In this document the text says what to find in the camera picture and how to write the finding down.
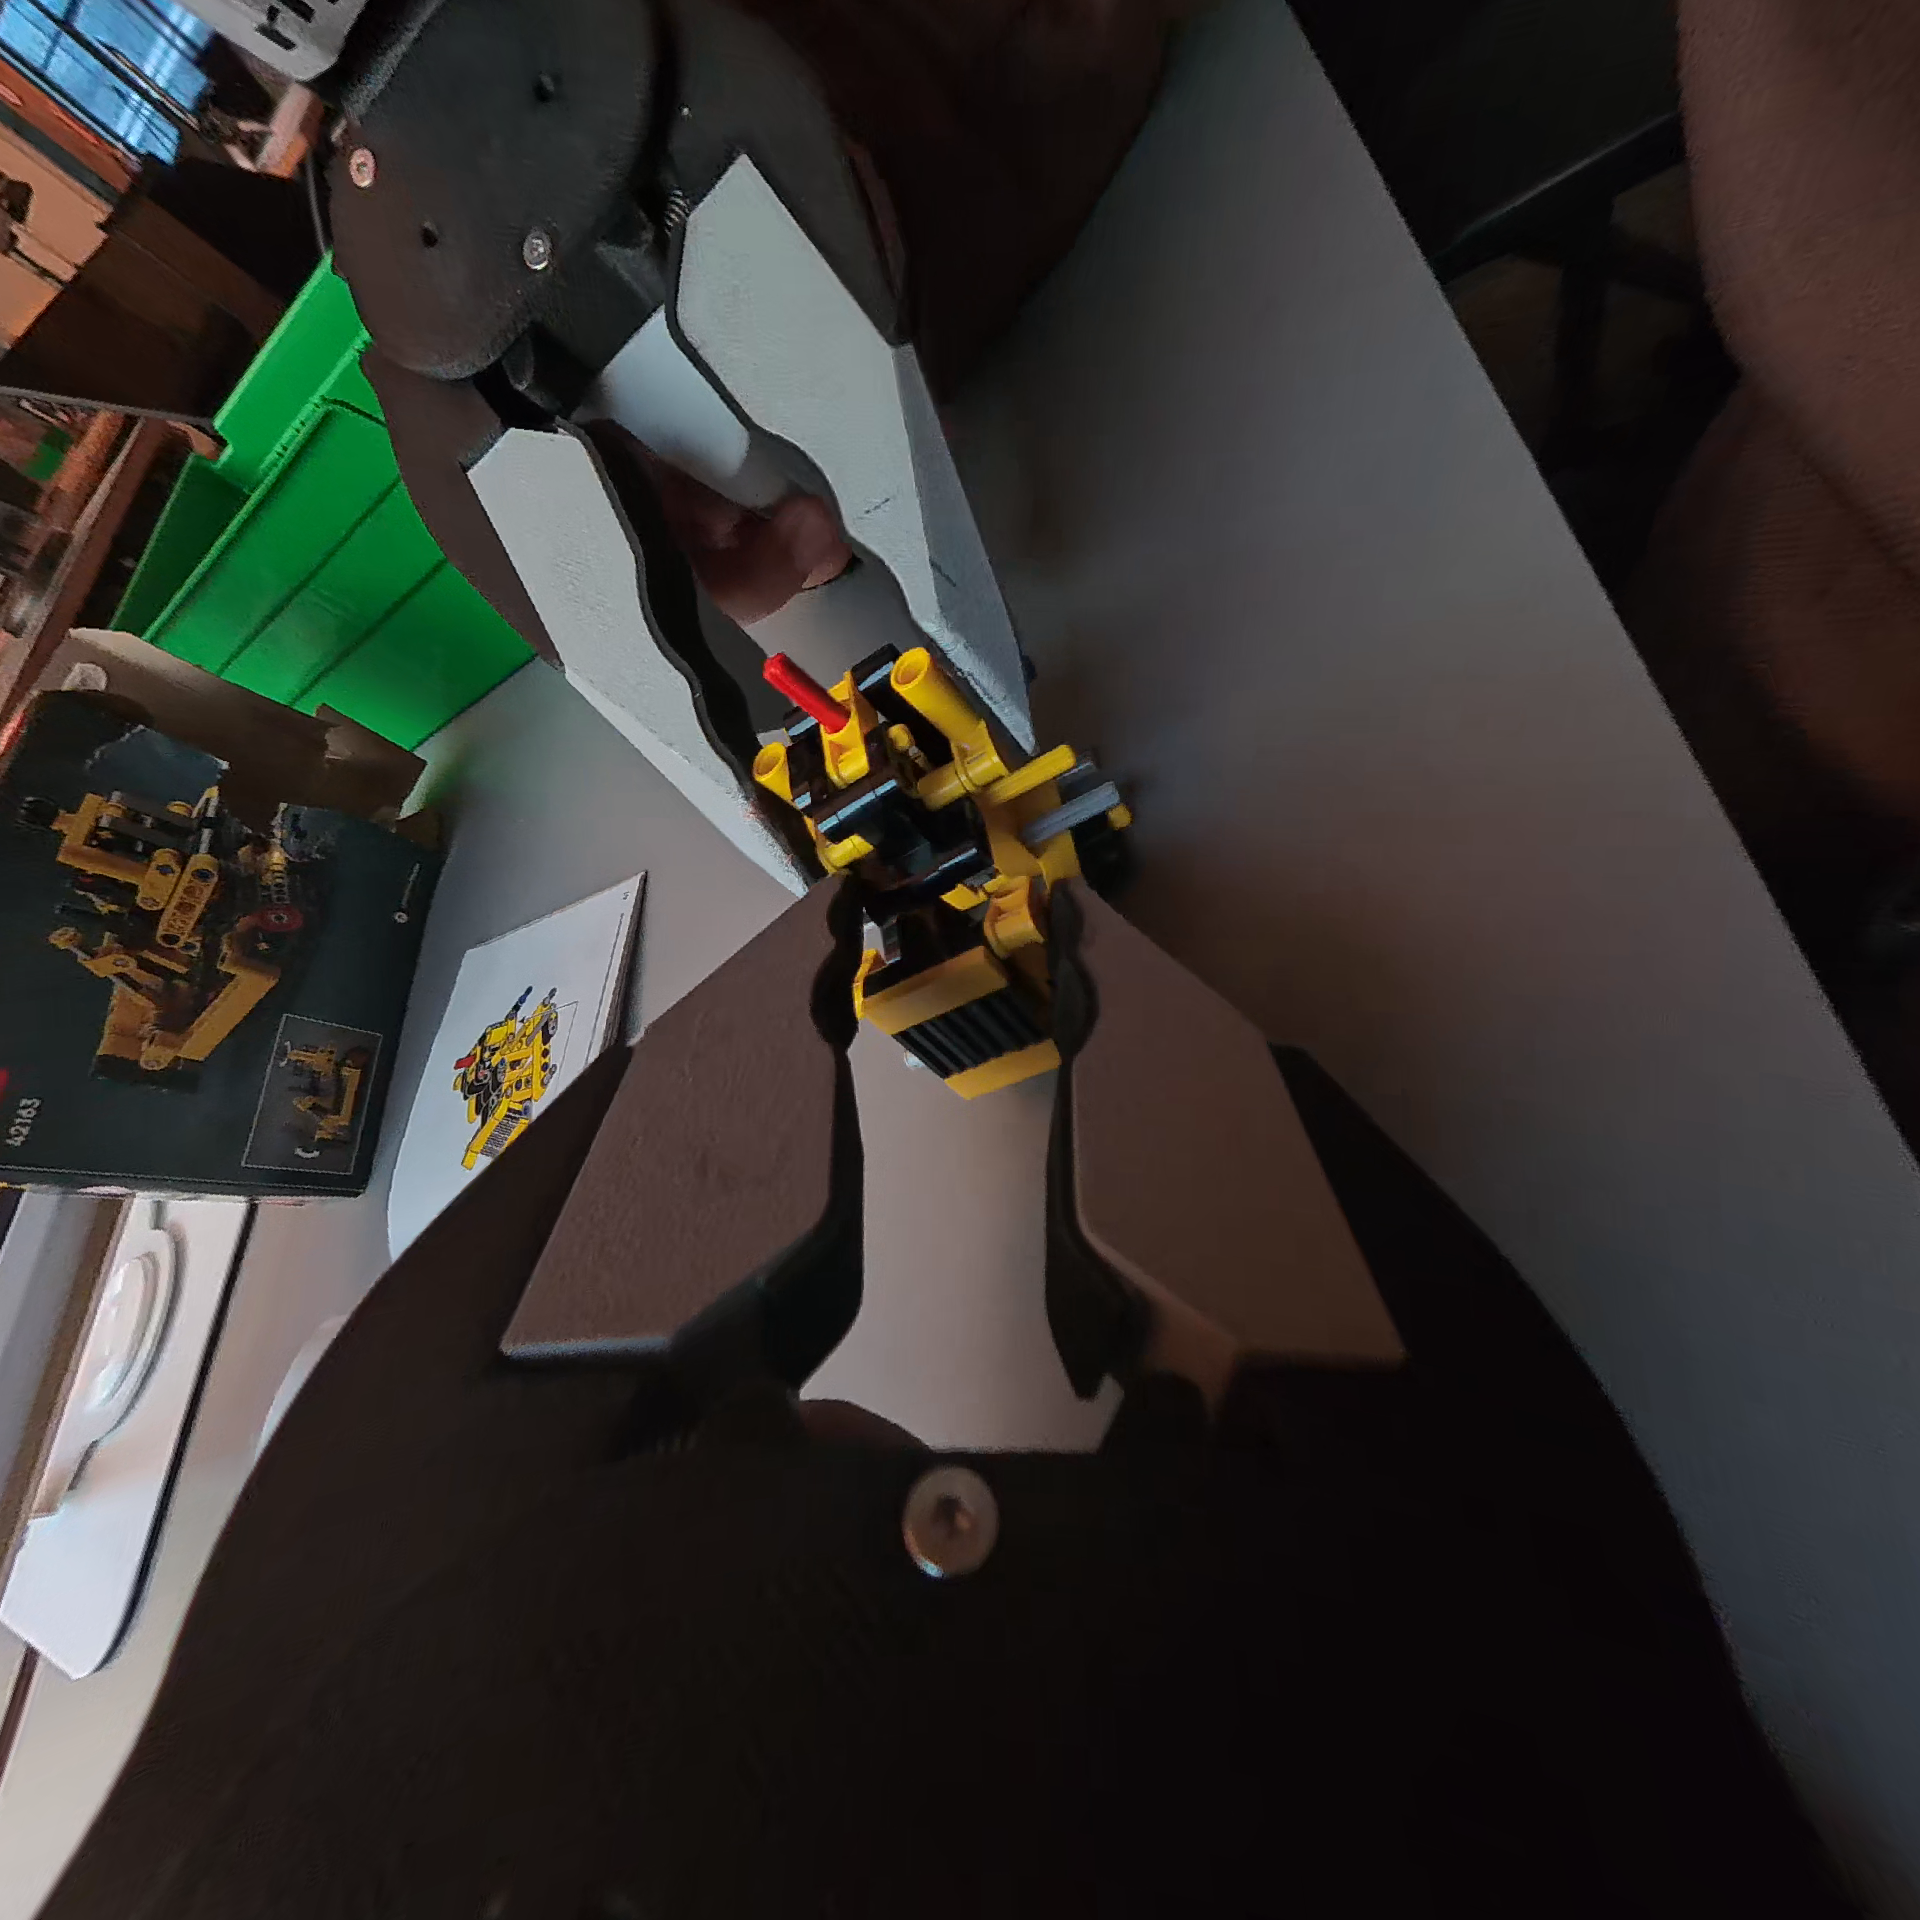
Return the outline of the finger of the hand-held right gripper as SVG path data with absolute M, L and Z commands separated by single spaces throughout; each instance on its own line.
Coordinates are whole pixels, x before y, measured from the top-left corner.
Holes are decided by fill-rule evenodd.
M 715 654 L 692 564 L 650 475 L 604 463 L 576 427 L 513 427 L 467 482 L 526 588 L 568 686 L 760 873 L 818 883 L 799 816 L 756 784 L 756 722 Z
M 752 157 L 686 216 L 673 328 L 747 431 L 823 484 L 976 707 L 1032 751 L 1019 640 L 918 352 L 886 340 Z

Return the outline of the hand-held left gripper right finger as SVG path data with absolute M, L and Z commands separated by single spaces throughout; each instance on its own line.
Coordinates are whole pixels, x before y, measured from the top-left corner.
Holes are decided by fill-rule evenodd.
M 1050 896 L 1043 1306 L 1071 1392 L 1266 1366 L 1392 1373 L 1403 1338 L 1264 1034 L 1079 881 Z

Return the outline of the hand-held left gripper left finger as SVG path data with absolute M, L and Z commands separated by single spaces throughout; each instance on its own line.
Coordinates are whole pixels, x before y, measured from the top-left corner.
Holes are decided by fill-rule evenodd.
M 500 1341 L 692 1402 L 799 1390 L 861 1305 L 851 1087 L 861 912 L 816 885 L 634 1045 Z

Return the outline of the lego instruction booklet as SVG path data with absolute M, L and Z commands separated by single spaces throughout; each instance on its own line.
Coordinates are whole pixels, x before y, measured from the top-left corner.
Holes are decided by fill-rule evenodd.
M 616 1045 L 646 886 L 628 876 L 466 952 L 395 1146 L 393 1259 Z

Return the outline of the yellow lego bulldozer model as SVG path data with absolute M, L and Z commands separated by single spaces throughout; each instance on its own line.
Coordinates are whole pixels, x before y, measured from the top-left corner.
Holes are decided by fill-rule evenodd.
M 961 1099 L 1053 1072 L 1050 898 L 1130 876 L 1116 780 L 1070 747 L 1006 747 L 926 647 L 881 647 L 835 684 L 777 652 L 761 677 L 788 710 L 752 777 L 854 886 L 856 1020 Z

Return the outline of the person's right forearm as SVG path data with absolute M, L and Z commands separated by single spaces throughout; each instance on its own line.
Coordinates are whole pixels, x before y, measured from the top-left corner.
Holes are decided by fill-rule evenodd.
M 773 2 L 903 253 L 924 377 L 950 399 L 1071 246 L 1132 148 L 1177 2 Z

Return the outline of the dark lego set box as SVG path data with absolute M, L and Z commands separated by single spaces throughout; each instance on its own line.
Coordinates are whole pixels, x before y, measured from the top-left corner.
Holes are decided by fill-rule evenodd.
M 441 866 L 421 775 L 69 630 L 4 720 L 4 1187 L 364 1194 Z

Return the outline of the person's right hand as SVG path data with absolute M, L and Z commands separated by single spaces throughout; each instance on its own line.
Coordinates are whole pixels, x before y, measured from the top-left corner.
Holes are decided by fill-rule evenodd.
M 851 546 L 818 496 L 790 492 L 766 509 L 743 506 L 650 450 L 639 457 L 694 578 L 737 626 L 754 626 L 851 567 Z

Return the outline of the green plastic bin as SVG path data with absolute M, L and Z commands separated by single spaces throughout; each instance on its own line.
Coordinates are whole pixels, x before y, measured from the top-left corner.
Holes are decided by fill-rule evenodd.
M 534 656 L 450 564 L 402 481 L 370 347 L 324 257 L 211 420 L 110 628 L 405 751 Z

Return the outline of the brown wooden furniture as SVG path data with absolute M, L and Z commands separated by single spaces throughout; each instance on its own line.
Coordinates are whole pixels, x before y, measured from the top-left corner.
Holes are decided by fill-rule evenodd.
M 152 422 L 195 450 L 324 253 L 324 105 L 186 114 L 181 155 L 131 157 L 4 60 L 4 626 L 24 634 L 146 471 Z

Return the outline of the white clipboard stand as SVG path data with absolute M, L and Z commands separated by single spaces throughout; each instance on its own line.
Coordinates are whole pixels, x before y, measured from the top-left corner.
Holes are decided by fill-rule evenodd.
M 252 1217 L 142 1196 L 108 1249 L 4 1585 L 4 1628 L 63 1678 L 131 1630 Z

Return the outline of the person's legs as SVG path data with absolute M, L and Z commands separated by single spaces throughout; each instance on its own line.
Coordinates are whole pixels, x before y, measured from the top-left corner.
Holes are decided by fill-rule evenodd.
M 1913 828 L 1918 6 L 1676 14 L 1694 238 L 1737 382 L 1648 588 L 1814 769 Z

